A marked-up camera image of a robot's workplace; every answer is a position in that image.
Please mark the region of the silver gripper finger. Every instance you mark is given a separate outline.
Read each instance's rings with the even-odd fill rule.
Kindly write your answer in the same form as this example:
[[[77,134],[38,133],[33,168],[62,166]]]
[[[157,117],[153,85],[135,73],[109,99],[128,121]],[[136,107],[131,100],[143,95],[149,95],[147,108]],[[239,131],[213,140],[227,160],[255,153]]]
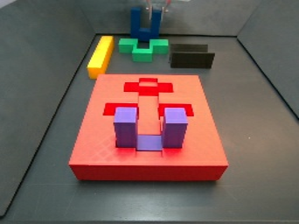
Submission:
[[[164,5],[161,7],[163,13],[165,13],[168,11],[168,7],[169,7],[171,3],[172,3],[172,0],[164,0]]]
[[[148,19],[152,19],[152,0],[145,0],[145,10],[148,11]]]

